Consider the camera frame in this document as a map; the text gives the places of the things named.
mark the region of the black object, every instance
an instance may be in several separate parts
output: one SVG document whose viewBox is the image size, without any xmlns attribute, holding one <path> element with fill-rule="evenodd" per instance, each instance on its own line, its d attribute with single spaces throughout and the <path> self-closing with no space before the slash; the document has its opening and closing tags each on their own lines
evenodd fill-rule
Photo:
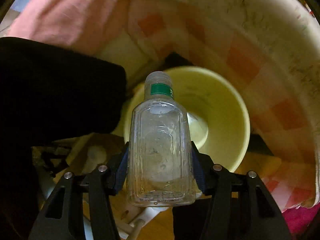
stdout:
<svg viewBox="0 0 320 240">
<path fill-rule="evenodd" d="M 0 232 L 27 239 L 39 213 L 31 146 L 110 133 L 120 119 L 121 66 L 40 42 L 0 38 Z"/>
<path fill-rule="evenodd" d="M 258 175 L 254 172 L 234 174 L 220 165 L 220 169 L 215 170 L 211 158 L 199 153 L 193 142 L 192 148 L 193 173 L 197 185 L 205 195 L 212 195 L 200 240 L 291 239 L 276 202 Z M 121 190 L 126 178 L 127 162 L 128 143 L 120 155 L 115 155 L 109 161 L 106 171 L 97 168 L 85 177 L 62 177 L 38 215 L 29 240 L 85 239 L 82 203 L 79 201 L 82 192 L 89 192 L 94 240 L 119 240 L 109 195 L 116 195 Z M 235 205 L 237 212 L 230 208 L 232 192 L 238 193 Z M 238 224 L 230 223 L 231 216 L 237 218 Z M 192 220 L 192 214 L 186 219 Z M 189 238 L 176 236 L 176 239 Z"/>
<path fill-rule="evenodd" d="M 68 168 L 69 165 L 66 161 L 66 158 L 68 154 L 71 151 L 70 147 L 58 147 L 58 146 L 53 146 L 53 147 L 48 147 L 47 150 L 50 148 L 53 148 L 53 152 L 51 151 L 43 151 L 41 153 L 41 159 L 44 161 L 44 170 L 50 174 L 51 177 L 55 178 L 56 174 L 59 173 L 60 171 L 63 171 L 64 169 Z M 57 148 L 64 148 L 67 150 L 66 154 L 55 154 L 55 151 Z M 52 160 L 60 160 L 58 164 L 54 164 Z"/>
</svg>

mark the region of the checkered cloth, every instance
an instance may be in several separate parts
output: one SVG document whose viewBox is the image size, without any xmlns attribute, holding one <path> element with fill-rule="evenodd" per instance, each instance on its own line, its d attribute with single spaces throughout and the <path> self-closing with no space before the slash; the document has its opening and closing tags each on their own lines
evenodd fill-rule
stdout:
<svg viewBox="0 0 320 240">
<path fill-rule="evenodd" d="M 311 19 L 297 0 L 32 0 L 8 36 L 99 55 L 130 78 L 171 52 L 219 73 L 280 161 L 258 166 L 284 210 L 319 202 L 320 27 Z"/>
</svg>

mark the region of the plastic bottle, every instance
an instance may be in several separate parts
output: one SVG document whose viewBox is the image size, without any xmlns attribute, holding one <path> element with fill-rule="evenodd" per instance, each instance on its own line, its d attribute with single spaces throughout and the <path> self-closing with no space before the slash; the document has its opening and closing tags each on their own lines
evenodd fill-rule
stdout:
<svg viewBox="0 0 320 240">
<path fill-rule="evenodd" d="M 195 201 L 187 111 L 173 100 L 170 77 L 151 73 L 144 102 L 132 112 L 128 201 L 175 206 Z"/>
</svg>

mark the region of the pink fabric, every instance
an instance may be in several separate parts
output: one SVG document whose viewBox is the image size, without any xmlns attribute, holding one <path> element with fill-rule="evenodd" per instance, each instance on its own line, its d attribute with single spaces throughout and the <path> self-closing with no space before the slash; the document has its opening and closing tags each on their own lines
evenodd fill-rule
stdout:
<svg viewBox="0 0 320 240">
<path fill-rule="evenodd" d="M 300 207 L 298 209 L 287 209 L 283 212 L 282 215 L 287 222 L 291 234 L 302 234 L 307 229 L 319 209 L 320 204 L 315 205 L 310 209 Z"/>
<path fill-rule="evenodd" d="M 127 25 L 129 0 L 31 0 L 7 36 L 94 55 Z"/>
</svg>

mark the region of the black fabric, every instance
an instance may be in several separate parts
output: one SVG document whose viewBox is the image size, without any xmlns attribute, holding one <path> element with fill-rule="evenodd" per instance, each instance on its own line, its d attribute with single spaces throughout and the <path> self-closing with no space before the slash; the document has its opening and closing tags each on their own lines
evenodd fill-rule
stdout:
<svg viewBox="0 0 320 240">
<path fill-rule="evenodd" d="M 199 240 L 207 217 L 210 198 L 172 209 L 174 240 Z"/>
<path fill-rule="evenodd" d="M 1 232 L 10 225 L 10 234 L 26 239 L 36 218 L 30 147 L 110 133 L 125 87 L 118 65 L 35 41 L 0 39 L 0 218 L 7 221 Z"/>
</svg>

